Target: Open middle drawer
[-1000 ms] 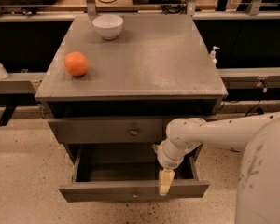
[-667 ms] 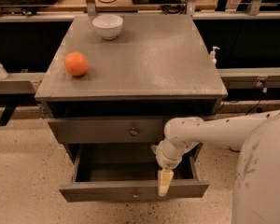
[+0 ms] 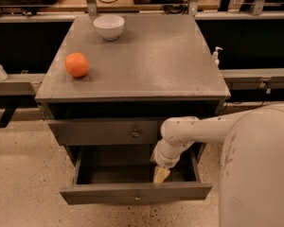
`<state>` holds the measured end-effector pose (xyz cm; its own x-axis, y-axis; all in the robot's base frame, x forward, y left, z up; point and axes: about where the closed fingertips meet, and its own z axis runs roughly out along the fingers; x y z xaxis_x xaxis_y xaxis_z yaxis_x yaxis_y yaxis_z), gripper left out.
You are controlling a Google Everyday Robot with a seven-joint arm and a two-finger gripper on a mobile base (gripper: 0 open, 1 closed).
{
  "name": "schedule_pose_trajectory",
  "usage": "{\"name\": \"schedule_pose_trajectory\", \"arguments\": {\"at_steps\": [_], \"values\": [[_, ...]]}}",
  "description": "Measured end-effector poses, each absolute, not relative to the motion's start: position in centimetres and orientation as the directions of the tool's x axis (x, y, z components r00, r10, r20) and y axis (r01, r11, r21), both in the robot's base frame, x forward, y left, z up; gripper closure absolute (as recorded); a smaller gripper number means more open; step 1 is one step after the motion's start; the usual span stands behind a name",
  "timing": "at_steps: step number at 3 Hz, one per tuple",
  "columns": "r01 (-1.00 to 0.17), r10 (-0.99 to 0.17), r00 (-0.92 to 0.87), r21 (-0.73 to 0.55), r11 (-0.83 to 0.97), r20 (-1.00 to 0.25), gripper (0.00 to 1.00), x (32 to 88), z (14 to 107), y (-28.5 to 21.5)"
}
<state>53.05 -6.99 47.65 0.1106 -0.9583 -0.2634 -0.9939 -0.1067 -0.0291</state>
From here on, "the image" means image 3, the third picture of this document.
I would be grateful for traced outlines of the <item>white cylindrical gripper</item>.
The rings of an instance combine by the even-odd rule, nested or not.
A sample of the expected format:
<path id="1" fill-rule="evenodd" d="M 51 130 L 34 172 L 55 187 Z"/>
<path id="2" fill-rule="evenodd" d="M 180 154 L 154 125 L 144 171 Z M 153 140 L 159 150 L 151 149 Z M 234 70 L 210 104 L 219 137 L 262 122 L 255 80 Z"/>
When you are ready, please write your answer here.
<path id="1" fill-rule="evenodd" d="M 181 154 L 194 144 L 193 141 L 161 139 L 157 142 L 151 163 L 158 166 L 154 170 L 153 182 L 162 183 L 170 174 L 169 168 L 173 168 L 179 162 Z"/>

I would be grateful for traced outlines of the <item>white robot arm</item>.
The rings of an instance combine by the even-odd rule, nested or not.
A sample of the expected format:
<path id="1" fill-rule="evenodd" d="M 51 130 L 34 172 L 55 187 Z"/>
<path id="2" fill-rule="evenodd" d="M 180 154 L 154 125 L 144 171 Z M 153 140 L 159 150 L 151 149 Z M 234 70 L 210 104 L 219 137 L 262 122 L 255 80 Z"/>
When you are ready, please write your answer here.
<path id="1" fill-rule="evenodd" d="M 161 183 L 196 142 L 221 144 L 220 227 L 284 227 L 284 103 L 161 126 L 152 159 Z"/>

